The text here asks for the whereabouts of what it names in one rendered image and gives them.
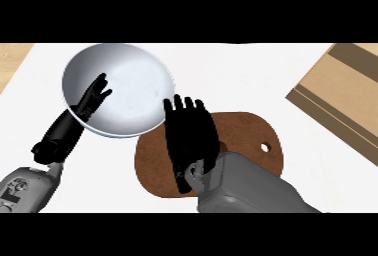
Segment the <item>brown wooden cutting board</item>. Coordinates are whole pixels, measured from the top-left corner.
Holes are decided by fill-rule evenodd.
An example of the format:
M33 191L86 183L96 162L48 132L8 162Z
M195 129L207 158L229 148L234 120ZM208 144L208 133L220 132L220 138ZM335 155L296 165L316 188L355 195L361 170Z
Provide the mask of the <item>brown wooden cutting board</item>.
M248 112L213 113L222 151L237 152L276 176L284 170L284 154L276 132L266 120ZM166 127L143 134L138 140L135 169L146 191L161 198L195 197L179 193L166 143Z

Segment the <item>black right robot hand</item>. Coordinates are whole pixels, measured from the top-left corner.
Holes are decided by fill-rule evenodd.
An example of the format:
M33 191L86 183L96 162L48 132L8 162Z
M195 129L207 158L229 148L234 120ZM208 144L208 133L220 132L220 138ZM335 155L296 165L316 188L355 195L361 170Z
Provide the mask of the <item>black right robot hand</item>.
M192 188L185 180L185 171L192 163L204 161L204 172L216 166L220 141L210 112L200 99L180 98L164 100L166 141L173 164L177 189L182 194Z

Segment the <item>white round bowl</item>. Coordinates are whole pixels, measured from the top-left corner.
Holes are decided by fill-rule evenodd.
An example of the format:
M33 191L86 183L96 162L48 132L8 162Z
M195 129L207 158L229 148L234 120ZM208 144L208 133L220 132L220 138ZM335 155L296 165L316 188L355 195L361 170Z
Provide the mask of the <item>white round bowl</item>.
M105 73L112 93L81 125L111 138L129 138L164 122L164 99L173 99L175 80L157 56L124 43L84 48L73 57L62 75L65 105L76 105L96 77Z

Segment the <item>brown cardboard box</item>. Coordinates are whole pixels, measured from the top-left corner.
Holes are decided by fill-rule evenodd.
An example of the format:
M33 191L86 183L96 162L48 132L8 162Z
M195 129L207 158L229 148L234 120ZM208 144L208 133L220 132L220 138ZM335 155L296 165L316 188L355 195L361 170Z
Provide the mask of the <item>brown cardboard box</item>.
M287 99L378 166L378 43L335 43Z

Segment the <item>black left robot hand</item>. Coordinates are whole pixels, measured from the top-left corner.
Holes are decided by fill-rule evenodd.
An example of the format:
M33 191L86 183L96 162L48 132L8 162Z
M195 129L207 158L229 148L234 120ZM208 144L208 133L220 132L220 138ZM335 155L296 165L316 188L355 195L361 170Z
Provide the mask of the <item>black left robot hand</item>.
M84 131L80 121L89 121L112 93L111 89L104 91L107 85L107 74L102 73L86 89L79 103L70 106L55 120L42 141L31 149L39 164L49 165L65 161Z

